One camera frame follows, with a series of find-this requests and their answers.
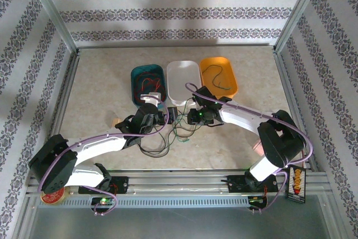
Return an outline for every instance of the beige floor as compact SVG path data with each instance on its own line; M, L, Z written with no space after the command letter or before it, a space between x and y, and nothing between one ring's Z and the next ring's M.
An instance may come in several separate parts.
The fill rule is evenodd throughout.
M130 72L138 65L159 64L165 72L172 61L199 63L215 56L232 63L239 86L235 101L261 111L289 111L269 46L83 49L60 133L65 138L97 134L108 130L113 118L134 114ZM232 124L202 127L190 141L175 141L163 158L147 157L134 146L87 163L99 162L107 169L248 168L258 159L252 151L257 138ZM160 143L159 136L142 139L148 148L158 148Z

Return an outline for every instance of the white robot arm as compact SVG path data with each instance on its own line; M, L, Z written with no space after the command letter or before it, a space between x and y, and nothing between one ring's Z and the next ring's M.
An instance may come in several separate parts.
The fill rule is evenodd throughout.
M206 87L198 89L197 92L216 99ZM247 184L253 189L258 182L285 167L305 146L305 140L297 132L277 122L264 119L265 113L257 111L257 115L253 115L235 109L233 107L238 104L226 97L222 97L219 101L224 101L231 107L197 96L195 101L199 108L191 109L188 113L189 124L210 125L217 120L222 124L231 123L240 126L260 137L265 155L252 165L246 174ZM285 111L280 110L273 115L295 126ZM39 189L44 193L53 193L64 186L89 186L106 190L110 178L106 169L98 163L92 167L81 163L98 155L120 151L138 144L142 135L149 134L155 125L164 125L165 121L170 123L175 119L174 110L164 115L158 111L156 104L146 102L134 116L129 116L116 125L115 134L108 131L95 137L70 141L60 134L51 137L30 161L29 166L40 182Z

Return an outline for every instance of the orange tray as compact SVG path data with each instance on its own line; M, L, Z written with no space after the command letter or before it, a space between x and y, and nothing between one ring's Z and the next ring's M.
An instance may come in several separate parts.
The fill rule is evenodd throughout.
M202 85L206 86L217 99L233 98L239 87L229 59L225 57L205 58L200 62Z

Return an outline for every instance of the yellow component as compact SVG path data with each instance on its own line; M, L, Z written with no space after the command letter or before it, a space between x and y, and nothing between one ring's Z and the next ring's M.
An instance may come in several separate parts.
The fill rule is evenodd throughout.
M200 73L202 85L206 86L217 99L223 96L233 98L237 94L239 87L229 59L225 57L205 58L200 62Z
M293 185L293 188L295 190L300 190L301 187L300 187L300 183L301 183L301 173L302 171L299 170L299 169L296 169L295 170L295 177L293 179L293 182L294 182L294 185Z
M114 118L113 121L112 121L112 127L114 127L117 123L120 123L120 122L122 122L121 119Z

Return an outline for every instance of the patterned wallpaper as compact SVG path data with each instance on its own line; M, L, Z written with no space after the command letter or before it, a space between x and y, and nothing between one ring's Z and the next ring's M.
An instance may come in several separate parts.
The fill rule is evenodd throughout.
M0 27L0 238L11 238L70 53L39 0L0 0Z
M357 0L310 0L281 51L349 238L358 238L357 17Z
M78 46L115 46L273 45L297 0L53 1Z

